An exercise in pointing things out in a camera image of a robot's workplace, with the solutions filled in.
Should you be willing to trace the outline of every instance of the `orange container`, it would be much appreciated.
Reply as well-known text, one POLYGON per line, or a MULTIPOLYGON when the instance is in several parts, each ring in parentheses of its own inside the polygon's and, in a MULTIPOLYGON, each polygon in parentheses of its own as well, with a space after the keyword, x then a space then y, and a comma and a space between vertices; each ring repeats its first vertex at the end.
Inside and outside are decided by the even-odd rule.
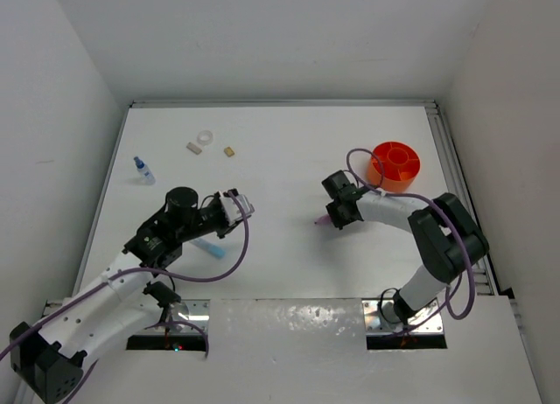
MULTIPOLYGON (((420 158, 409 146, 399 142, 385 142, 374 149, 383 163, 385 176, 381 188, 388 192, 404 192, 420 171, 420 158)), ((382 168, 373 157, 367 168, 367 179, 378 185, 382 179, 382 168)))

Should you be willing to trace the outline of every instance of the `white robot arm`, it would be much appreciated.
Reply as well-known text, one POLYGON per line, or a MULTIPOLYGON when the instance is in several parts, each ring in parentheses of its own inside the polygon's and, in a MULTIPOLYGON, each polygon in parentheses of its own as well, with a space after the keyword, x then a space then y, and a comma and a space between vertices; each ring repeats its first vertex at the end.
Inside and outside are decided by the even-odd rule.
MULTIPOLYGON (((199 208, 198 200, 190 188, 168 192, 164 206, 138 228, 115 260, 68 302, 84 296, 87 300, 11 350, 13 370, 45 404, 67 397, 105 352, 165 320, 181 297, 156 277, 181 256, 184 242, 208 233, 223 238, 242 222, 243 214, 248 218, 255 210, 235 189, 215 193, 205 207, 199 208)), ((10 340, 29 329, 21 323, 10 340)))
MULTIPOLYGON (((344 171, 335 172, 322 184, 332 199, 326 210, 338 229, 356 220, 377 221, 415 237, 423 265, 396 290, 393 302, 383 306, 382 315, 388 324, 406 324, 466 269, 458 243, 445 233, 445 223, 423 201, 358 188, 350 183, 344 171)), ((487 254, 486 237, 456 196, 445 193, 433 203, 457 228, 471 262, 487 254)))

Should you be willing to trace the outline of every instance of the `white tabletop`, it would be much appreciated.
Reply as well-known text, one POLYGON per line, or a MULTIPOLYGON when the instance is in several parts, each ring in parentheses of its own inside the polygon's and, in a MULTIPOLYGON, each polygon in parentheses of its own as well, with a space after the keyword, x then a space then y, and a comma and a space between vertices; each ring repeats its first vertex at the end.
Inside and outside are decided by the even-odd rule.
MULTIPOLYGON (((103 201, 83 282, 111 263, 138 226, 173 187, 186 185, 202 199, 236 187, 255 206, 249 251, 229 278, 188 284, 189 298, 305 298, 375 296, 402 286, 420 265, 409 233, 383 224, 355 223, 338 231, 317 227, 330 201, 321 181, 346 168, 354 147, 399 141, 419 155, 422 169, 410 190, 436 197, 446 190, 430 126, 422 107, 263 107, 131 109, 103 201), (203 129, 214 141, 196 156, 186 149, 203 129), (223 149, 231 146, 235 156, 223 149), (137 182, 132 157, 156 176, 137 182)), ((367 154, 353 163, 364 171, 367 154)), ((186 244, 174 271, 218 275, 239 254, 242 227, 225 240, 221 261, 186 244)))
MULTIPOLYGON (((447 349, 368 351, 359 298, 406 282, 420 263, 415 243, 381 224, 339 232, 312 223, 329 201, 321 180, 344 168, 357 146, 407 143, 422 161, 410 189, 428 197, 445 191, 430 132, 421 107, 131 109, 83 282, 178 185, 201 197, 231 187, 249 196, 256 212, 248 257, 223 282, 179 283, 185 298, 212 299, 208 360, 200 352, 115 351, 75 404, 540 402, 505 297, 478 297, 465 321, 444 313, 447 349), (214 142, 195 156, 185 146, 202 129, 214 132, 214 142), (224 155, 226 146, 234 157, 224 155), (151 167, 155 186, 137 183, 136 155, 151 167)), ((364 171, 368 158, 354 162, 364 171)), ((217 275, 237 258, 242 236, 238 228, 223 241, 207 237, 227 250, 222 261, 187 245, 173 267, 217 275)))

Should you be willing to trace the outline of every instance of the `white enclosure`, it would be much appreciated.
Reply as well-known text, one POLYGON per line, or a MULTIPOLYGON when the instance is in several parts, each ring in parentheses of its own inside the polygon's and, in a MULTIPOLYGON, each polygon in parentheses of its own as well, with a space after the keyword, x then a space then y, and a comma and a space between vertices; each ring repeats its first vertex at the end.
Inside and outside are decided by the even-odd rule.
POLYGON ((437 97, 488 0, 59 0, 120 102, 437 97))
MULTIPOLYGON (((480 296, 465 321, 444 315, 447 349, 367 350, 361 298, 406 283, 420 264, 416 243, 383 224, 357 222, 338 231, 313 221, 329 201, 320 181, 344 167, 346 152, 386 140, 409 144, 421 158, 413 192, 435 197, 447 189, 424 106, 131 109, 82 285, 177 185, 201 197, 233 186, 247 194, 255 206, 249 251, 221 282, 178 283, 182 297, 210 299, 208 360, 197 352, 117 350, 101 358, 75 402, 153 402, 165 390, 169 401, 188 391, 191 400, 232 404, 366 404, 372 397, 538 404, 505 297, 480 296), (214 141, 195 156, 185 146, 202 129, 212 130, 214 141), (235 156, 223 153, 228 145, 235 156), (150 166, 155 185, 139 184, 135 155, 150 166)), ((353 161, 360 173, 367 162, 367 155, 353 161)), ((223 241, 208 237, 226 249, 221 261, 187 244, 171 267, 185 275, 222 273, 242 236, 238 228, 223 241)), ((464 302, 459 296, 457 306, 464 302)))
MULTIPOLYGON (((517 323, 542 401, 560 402, 560 348, 555 337, 560 323, 550 317, 556 315, 560 299, 556 265, 560 215, 555 207, 560 191, 555 156, 560 143, 559 4, 560 0, 0 0, 0 338, 5 343, 11 327, 22 320, 37 320, 45 300, 68 295, 79 272, 79 282, 82 271, 84 280, 92 277, 142 220, 141 211, 154 210, 167 187, 183 184, 183 177, 188 176, 201 193, 229 185, 247 191, 257 209, 251 219, 256 257, 268 251, 262 247, 267 240, 265 224, 276 231, 268 260, 249 255, 235 278, 206 289, 189 286, 192 297, 214 299, 214 328, 225 330, 227 323, 218 323, 217 316, 238 317, 230 324, 236 350, 228 349, 227 336, 214 330, 211 360, 182 358, 197 371, 189 387, 198 391, 199 401, 211 397, 214 402, 226 402, 233 397, 230 402, 244 404, 312 402, 312 397, 319 396, 324 404, 352 398, 356 402, 408 402, 421 396, 430 404, 536 402, 505 297, 479 298, 475 312, 464 323, 444 316, 451 340, 447 352, 404 353, 396 362, 391 353, 377 353, 373 359, 363 351, 356 303, 340 298, 376 294, 381 287, 402 282, 417 266, 418 256, 405 234, 377 225, 363 226, 350 236, 306 232, 326 199, 320 179, 342 168, 347 148, 362 142, 337 127, 336 114, 334 118, 321 116, 334 137, 324 134, 317 123, 310 128, 298 126, 292 117, 283 116, 286 112, 267 118, 262 125, 272 124, 273 135, 281 143, 266 149, 257 142, 245 144, 246 137, 238 142, 236 137, 242 133, 229 130, 226 135, 237 151, 233 158, 225 157, 217 145, 203 157, 190 154, 184 144, 196 131, 181 138, 180 148, 163 153, 150 152, 151 140, 146 137, 139 136, 133 143, 124 137, 122 157, 115 162, 107 187, 113 195, 104 207, 128 207, 128 214, 118 221, 102 215, 95 237, 88 240, 123 111, 133 100, 435 99, 452 130, 477 217, 490 240, 499 287, 513 288, 519 304, 517 323), (298 135, 320 138, 321 144, 307 143, 292 155, 298 135), (137 151, 141 144, 142 151, 137 151), (325 149, 337 153, 324 160, 325 149), (129 175, 134 154, 145 154, 156 173, 157 185, 150 192, 129 180, 134 177, 134 172, 129 175), (265 154, 282 158, 290 167, 271 158, 263 161, 260 158, 265 154), (173 172, 168 171, 171 164, 177 167, 173 172), (274 171, 284 180, 294 179, 289 186, 280 179, 271 180, 263 189, 252 179, 253 171, 263 175, 274 171), (289 195, 295 190, 300 190, 304 203, 289 195), (266 210, 274 216, 270 222, 264 221, 262 211, 266 210), (288 218, 295 229, 279 234, 289 226, 288 218), (379 241, 371 254, 361 249, 370 236, 379 241), (301 237, 305 244, 284 247, 301 237), (87 252, 92 247, 91 254, 86 254, 87 268, 84 264, 79 270, 84 247, 87 252), (282 268, 282 254, 290 260, 285 269, 275 270, 282 268), (298 261, 305 257, 305 264, 298 261), (270 272, 269 276, 261 277, 259 270, 270 272), (339 307, 346 320, 327 322, 324 331, 307 330, 314 323, 306 320, 310 325, 289 333, 281 328, 294 322, 289 318, 255 325, 253 334, 270 334, 253 343, 262 353, 248 362, 245 373, 229 374, 213 359, 222 356, 231 364, 247 351, 250 336, 244 337, 241 324, 251 324, 252 314, 265 316, 265 311, 244 299, 257 296, 290 298, 294 302, 288 310, 292 306, 318 308, 321 305, 313 298, 330 297, 328 301, 336 302, 322 306, 339 307), (466 326, 474 336, 461 337, 466 326), (332 332, 341 328, 346 331, 329 343, 332 332), (292 347, 297 342, 309 347, 309 352, 292 347), (340 348, 341 342, 347 349, 340 348), (319 351, 330 347, 347 352, 349 358, 319 356, 319 351), (286 359, 265 351, 283 351, 286 359), (356 366, 353 359, 359 360, 356 366), (493 372, 479 372, 481 362, 493 372), (299 364, 302 372, 287 374, 299 364), (426 372, 430 365, 435 367, 426 372), (318 370, 310 375, 306 371, 310 367, 318 370), (496 379, 502 371, 505 375, 496 379), (205 395, 199 384, 212 373, 223 377, 223 385, 212 384, 207 389, 210 395, 205 395), (334 381, 341 373, 348 375, 334 381), (409 389, 393 385, 402 373, 412 378, 409 389), (457 373, 461 380, 454 377, 457 373), (291 382, 292 390, 275 389, 272 380, 280 375, 291 382), (304 375, 315 381, 314 388, 296 379, 304 375), (445 387, 434 387, 441 379, 445 387), (339 381, 348 384, 340 387, 339 381), (383 387, 388 389, 379 393, 383 387)), ((178 118, 178 110, 158 114, 134 109, 129 119, 145 131, 161 124, 176 132, 184 124, 193 124, 178 118)), ((200 115, 196 120, 206 120, 204 115, 209 113, 196 114, 200 115)), ((398 137, 421 151, 423 171, 413 190, 436 195, 447 185, 453 191, 458 187, 450 184, 450 173, 463 184, 460 169, 446 168, 446 162, 455 158, 452 140, 447 134, 432 140, 425 116, 415 109, 401 110, 402 116, 379 113, 371 126, 366 126, 363 115, 355 114, 352 123, 365 132, 369 147, 398 137), (409 128, 413 122, 417 127, 409 128)), ((206 126, 216 129, 217 141, 224 136, 220 126, 247 125, 241 113, 235 122, 221 113, 212 117, 206 126)), ((432 129, 432 120, 438 117, 434 106, 432 129)), ((249 139, 263 131, 252 125, 249 139)), ((126 131, 133 130, 128 126, 126 131)), ((163 132, 151 136, 164 146, 175 143, 176 137, 163 132)), ((363 166, 364 160, 356 157, 358 165, 363 166)), ((231 262, 241 236, 237 230, 223 241, 227 259, 212 262, 212 270, 231 262)), ((206 272, 207 265, 198 263, 207 262, 208 257, 187 249, 189 258, 177 263, 178 268, 206 272)), ((488 292, 496 291, 496 286, 488 287, 488 292)), ((278 312, 284 312, 286 304, 269 302, 278 312)), ((168 363, 166 356, 157 359, 162 365, 168 363)), ((133 400, 150 397, 154 401, 156 390, 150 384, 134 383, 145 375, 138 368, 154 360, 152 355, 128 353, 118 373, 107 370, 114 362, 101 363, 80 399, 126 402, 130 398, 125 386, 134 384, 133 400), (99 385, 104 388, 95 395, 99 385)), ((159 385, 163 389, 183 381, 183 373, 174 373, 159 385)), ((0 402, 12 402, 17 385, 9 361, 3 361, 0 402)), ((175 401, 185 401, 185 397, 170 393, 175 401)), ((29 395, 24 398, 31 402, 29 395)))

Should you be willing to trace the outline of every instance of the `blue object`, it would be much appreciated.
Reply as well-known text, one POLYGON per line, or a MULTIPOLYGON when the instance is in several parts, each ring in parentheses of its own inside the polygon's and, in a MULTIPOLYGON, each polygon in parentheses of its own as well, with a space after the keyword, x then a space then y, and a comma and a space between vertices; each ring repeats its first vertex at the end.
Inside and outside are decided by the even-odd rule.
POLYGON ((148 165, 142 161, 139 157, 134 157, 134 163, 136 164, 136 170, 142 176, 143 180, 147 185, 153 185, 156 183, 156 178, 154 174, 151 173, 150 168, 148 165))
POLYGON ((226 252, 223 249, 221 249, 217 245, 214 245, 212 242, 203 240, 202 238, 196 238, 195 240, 190 240, 189 242, 195 247, 198 247, 206 251, 210 255, 216 257, 217 259, 224 258, 224 256, 226 255, 226 252))

